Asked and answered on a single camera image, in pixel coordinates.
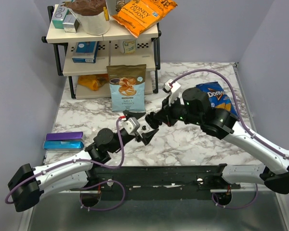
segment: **orange bag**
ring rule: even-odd
[[[132,0],[112,17],[136,38],[162,20],[177,4],[173,0]]]
[[[78,84],[83,85],[91,90],[98,90],[108,82],[108,74],[86,75],[78,77]]]

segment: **teal box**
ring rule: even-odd
[[[80,151],[84,148],[84,145],[81,141],[45,141],[43,148],[53,151]]]
[[[69,9],[62,5],[64,5],[64,3],[68,1],[72,2],[73,0],[61,0],[56,11],[53,13],[52,22],[53,26],[57,29],[64,29],[63,21],[65,17],[68,15]]]

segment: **potato chip bag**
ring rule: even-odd
[[[173,0],[132,0],[112,17],[136,38],[162,20],[177,4]]]
[[[211,107],[223,108],[237,116],[236,109],[231,103],[228,95],[218,82],[197,84],[196,88],[208,94]]]
[[[145,111],[146,64],[107,66],[112,111]]]

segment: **honey dijon chip bag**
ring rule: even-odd
[[[132,0],[112,17],[137,38],[162,20],[176,6],[173,0]]]
[[[146,64],[107,66],[112,111],[145,111]]]

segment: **purple box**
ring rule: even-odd
[[[75,132],[59,132],[48,133],[46,135],[46,141],[82,141],[84,142],[85,136],[82,131]]]

